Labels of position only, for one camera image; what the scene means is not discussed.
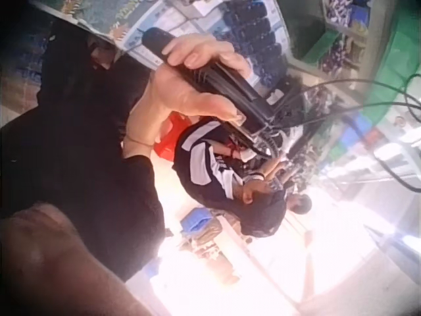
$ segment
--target blue object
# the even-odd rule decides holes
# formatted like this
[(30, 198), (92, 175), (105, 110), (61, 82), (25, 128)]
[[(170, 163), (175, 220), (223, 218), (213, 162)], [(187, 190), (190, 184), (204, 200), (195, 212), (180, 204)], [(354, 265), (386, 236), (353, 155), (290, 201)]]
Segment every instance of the blue object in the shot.
[[(366, 135), (371, 131), (373, 124), (362, 114), (357, 114), (353, 117), (355, 125), (359, 128), (363, 135)], [(345, 132), (342, 134), (342, 137), (339, 140), (346, 148), (353, 147), (357, 142), (360, 141), (360, 138), (355, 131), (348, 127)]]
[(196, 233), (204, 229), (207, 223), (213, 218), (211, 212), (206, 207), (193, 209), (181, 221), (183, 232)]
[(351, 23), (360, 22), (368, 28), (370, 23), (370, 9), (359, 7), (358, 5), (351, 5)]

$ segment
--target white stripe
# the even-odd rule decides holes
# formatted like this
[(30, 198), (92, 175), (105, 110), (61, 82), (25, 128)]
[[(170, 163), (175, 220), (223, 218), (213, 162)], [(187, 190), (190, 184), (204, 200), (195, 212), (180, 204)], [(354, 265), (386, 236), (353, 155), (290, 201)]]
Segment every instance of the white stripe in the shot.
[(220, 165), (215, 159), (212, 146), (209, 147), (209, 152), (210, 152), (210, 167), (212, 169), (213, 175), (221, 184), (222, 189), (224, 189), (225, 196), (228, 199), (234, 199), (234, 196), (232, 193), (232, 182), (234, 179), (237, 181), (241, 181), (241, 178), (232, 169), (224, 169), (223, 171), (220, 171)]
[(220, 126), (221, 123), (216, 122), (215, 120), (210, 121), (209, 123), (200, 126), (198, 129), (196, 129), (193, 133), (187, 137), (187, 139), (184, 141), (182, 148), (184, 150), (189, 151), (193, 144), (202, 138), (204, 135), (208, 134), (211, 130), (214, 130), (218, 126)]
[(191, 150), (190, 155), (190, 180), (194, 184), (204, 186), (211, 182), (211, 178), (206, 170), (205, 156), (206, 143), (197, 144)]

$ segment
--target walkie-talkie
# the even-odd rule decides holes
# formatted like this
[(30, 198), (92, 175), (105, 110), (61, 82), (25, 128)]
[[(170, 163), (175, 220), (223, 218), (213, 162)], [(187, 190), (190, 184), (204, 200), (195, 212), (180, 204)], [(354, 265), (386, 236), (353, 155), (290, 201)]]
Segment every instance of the walkie-talkie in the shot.
[[(166, 63), (161, 52), (174, 36), (159, 28), (148, 29), (142, 37), (142, 44)], [(257, 136), (270, 128), (275, 113), (271, 106), (238, 73), (219, 61), (211, 61), (205, 66), (191, 70), (184, 65), (175, 67), (183, 78), (198, 92), (209, 92), (228, 98), (242, 113), (241, 126), (224, 123), (247, 147), (252, 147)]]

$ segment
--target bright light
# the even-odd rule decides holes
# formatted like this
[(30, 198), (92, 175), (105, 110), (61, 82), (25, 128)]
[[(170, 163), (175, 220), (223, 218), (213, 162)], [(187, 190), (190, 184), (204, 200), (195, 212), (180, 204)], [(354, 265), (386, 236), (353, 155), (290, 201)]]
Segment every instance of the bright light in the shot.
[(421, 239), (414, 236), (405, 236), (402, 241), (411, 249), (421, 254)]
[(401, 141), (404, 143), (413, 143), (421, 139), (421, 127), (414, 128), (407, 132), (404, 136), (401, 137)]
[(338, 176), (343, 176), (344, 174), (347, 174), (347, 170), (343, 167), (337, 167), (328, 172), (328, 177), (336, 178)]
[(401, 146), (396, 143), (389, 143), (377, 149), (374, 155), (381, 160), (389, 160), (401, 153)]
[(341, 207), (341, 209), (352, 212), (355, 218), (358, 218), (362, 224), (378, 230), (383, 234), (395, 233), (395, 227), (391, 223), (387, 222), (379, 214), (361, 204), (355, 202), (340, 201), (338, 205)]
[(348, 171), (356, 171), (368, 168), (369, 166), (374, 165), (376, 162), (372, 158), (367, 156), (365, 157), (358, 157), (355, 160), (350, 161), (345, 165), (345, 169)]

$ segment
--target blue container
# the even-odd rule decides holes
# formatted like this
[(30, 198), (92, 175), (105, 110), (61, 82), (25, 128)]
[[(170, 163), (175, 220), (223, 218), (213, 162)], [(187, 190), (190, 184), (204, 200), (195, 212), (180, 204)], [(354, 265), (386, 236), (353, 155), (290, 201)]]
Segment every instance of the blue container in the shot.
[(195, 208), (182, 219), (183, 232), (188, 234), (200, 232), (212, 218), (211, 212), (206, 207)]
[[(362, 132), (362, 135), (366, 135), (373, 127), (371, 121), (360, 113), (355, 115), (353, 120), (355, 125)], [(342, 134), (339, 141), (345, 146), (345, 148), (351, 148), (360, 141), (360, 138), (351, 127), (348, 127)]]

